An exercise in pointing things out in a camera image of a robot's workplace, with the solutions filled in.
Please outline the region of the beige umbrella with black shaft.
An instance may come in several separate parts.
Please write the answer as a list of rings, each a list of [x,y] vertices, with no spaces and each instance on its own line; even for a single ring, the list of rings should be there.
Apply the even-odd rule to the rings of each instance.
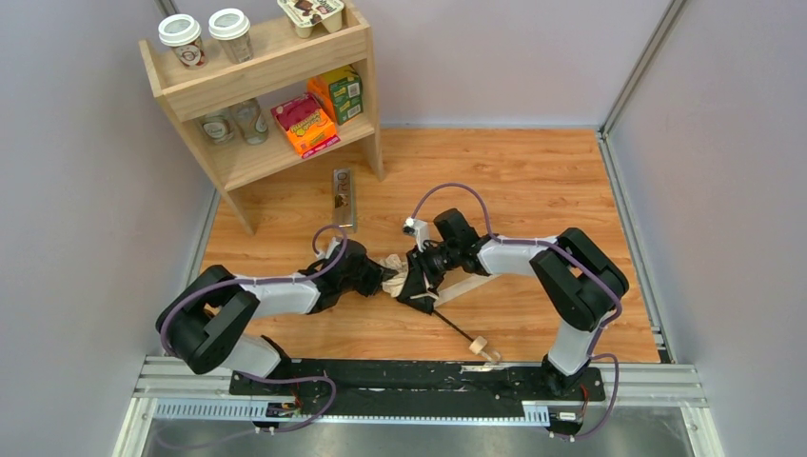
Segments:
[[[470,343],[468,349],[474,355],[484,358],[488,365],[496,365],[502,361],[501,354],[484,337],[471,336],[437,311],[438,306],[496,279],[496,275],[464,279],[443,292],[438,292],[435,288],[430,288],[427,278],[419,273],[414,264],[403,260],[397,254],[390,254],[379,263],[389,269],[389,272],[383,274],[381,282],[384,292],[400,303],[441,319],[465,338]]]

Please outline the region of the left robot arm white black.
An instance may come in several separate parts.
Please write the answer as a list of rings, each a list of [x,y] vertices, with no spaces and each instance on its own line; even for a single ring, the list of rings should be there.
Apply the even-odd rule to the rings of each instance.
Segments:
[[[345,293],[376,294],[397,273],[371,260],[362,244],[334,238],[316,262],[289,276],[253,278],[209,267],[162,311],[155,327],[168,352],[196,374],[228,368],[266,377],[285,353],[265,336],[246,334],[252,319],[319,313]]]

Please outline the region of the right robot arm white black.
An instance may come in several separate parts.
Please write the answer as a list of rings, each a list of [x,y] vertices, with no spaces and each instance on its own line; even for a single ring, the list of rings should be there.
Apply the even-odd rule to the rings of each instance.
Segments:
[[[385,281],[384,289],[398,302],[431,314],[450,270],[537,278],[561,318],[541,362],[543,381],[557,392],[575,386],[590,364],[602,323],[617,314],[629,289],[622,271],[579,228],[539,239],[481,236],[458,209],[444,211],[433,223],[439,241],[431,239],[426,222],[405,222],[403,232],[416,245],[406,254],[406,271]]]

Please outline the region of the orange pink snack box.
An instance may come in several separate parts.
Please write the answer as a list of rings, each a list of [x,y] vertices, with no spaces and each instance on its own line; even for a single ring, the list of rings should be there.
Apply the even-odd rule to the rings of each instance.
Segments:
[[[341,141],[336,124],[315,96],[306,92],[270,109],[296,154],[307,159]]]

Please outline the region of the green orange carton box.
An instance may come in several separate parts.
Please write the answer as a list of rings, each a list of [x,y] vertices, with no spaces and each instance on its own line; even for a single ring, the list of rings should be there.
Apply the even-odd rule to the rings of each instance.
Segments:
[[[351,65],[309,78],[306,88],[339,126],[364,111],[362,79]]]

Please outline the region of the wooden two-tier shelf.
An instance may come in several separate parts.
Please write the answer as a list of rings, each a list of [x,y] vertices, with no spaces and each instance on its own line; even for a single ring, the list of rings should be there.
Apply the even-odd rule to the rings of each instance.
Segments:
[[[270,19],[251,30],[253,60],[233,65],[212,39],[204,43],[208,63],[185,70],[168,50],[159,51],[147,39],[139,49],[151,91],[188,150],[247,234],[257,228],[245,206],[244,187],[303,163],[271,118],[273,105],[301,94],[307,79],[344,65],[352,66],[363,83],[364,110],[337,128],[337,148],[357,144],[379,180],[385,178],[381,145],[379,97],[372,28],[354,2],[347,1],[343,26],[328,33],[317,28],[299,37],[286,18]],[[241,137],[214,145],[202,133],[198,119],[237,102],[257,99],[269,126],[261,145],[249,146]]]

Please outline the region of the clear glass jar right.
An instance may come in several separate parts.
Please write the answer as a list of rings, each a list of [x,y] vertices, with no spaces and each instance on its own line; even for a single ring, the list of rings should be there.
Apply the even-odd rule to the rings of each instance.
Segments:
[[[249,145],[260,145],[268,138],[268,125],[255,98],[229,107],[237,127]]]

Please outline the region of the clear glass jar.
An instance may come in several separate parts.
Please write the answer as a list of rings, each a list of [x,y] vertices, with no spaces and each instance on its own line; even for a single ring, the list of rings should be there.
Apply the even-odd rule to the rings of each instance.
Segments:
[[[213,145],[228,143],[235,137],[235,124],[228,109],[219,109],[198,119],[199,127]]]
[[[260,145],[268,138],[268,125],[255,98],[229,107],[237,127],[249,145]]]

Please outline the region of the clear glass jar left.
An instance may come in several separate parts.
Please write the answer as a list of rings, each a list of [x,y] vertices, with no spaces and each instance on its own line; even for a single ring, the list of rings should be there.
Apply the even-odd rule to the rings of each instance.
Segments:
[[[228,109],[219,109],[198,119],[199,127],[213,145],[228,143],[235,137],[235,124]]]

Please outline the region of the pudding cup multipack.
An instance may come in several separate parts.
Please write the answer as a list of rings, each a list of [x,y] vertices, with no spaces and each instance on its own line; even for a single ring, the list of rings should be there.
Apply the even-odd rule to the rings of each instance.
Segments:
[[[343,26],[345,4],[340,0],[278,0],[278,6],[289,19],[300,38],[309,38],[322,26],[328,33],[339,31]]]

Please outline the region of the paper cup grey sleeve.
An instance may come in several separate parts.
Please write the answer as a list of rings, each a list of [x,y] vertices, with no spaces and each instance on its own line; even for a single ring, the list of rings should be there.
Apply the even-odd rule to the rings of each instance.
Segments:
[[[218,10],[208,19],[210,35],[219,42],[227,59],[233,64],[241,64],[254,57],[250,27],[246,15],[235,8]]]

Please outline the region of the paper cup red logo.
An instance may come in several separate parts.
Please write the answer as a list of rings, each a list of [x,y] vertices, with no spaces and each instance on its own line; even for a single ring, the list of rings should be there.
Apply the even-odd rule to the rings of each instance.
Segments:
[[[197,70],[207,63],[201,25],[192,16],[177,13],[166,17],[158,25],[158,35],[184,68]]]

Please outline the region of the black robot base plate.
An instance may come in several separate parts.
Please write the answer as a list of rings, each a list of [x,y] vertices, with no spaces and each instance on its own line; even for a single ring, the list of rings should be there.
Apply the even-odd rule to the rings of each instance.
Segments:
[[[332,379],[337,386],[332,406],[352,402],[361,411],[459,409],[475,403],[513,407],[518,402],[559,398],[544,382],[538,367],[489,368],[482,363],[394,360],[292,359],[271,373],[272,384],[234,375],[229,391],[242,396],[296,395],[303,413],[315,413],[331,392],[324,382],[306,381],[308,376],[319,375]]]

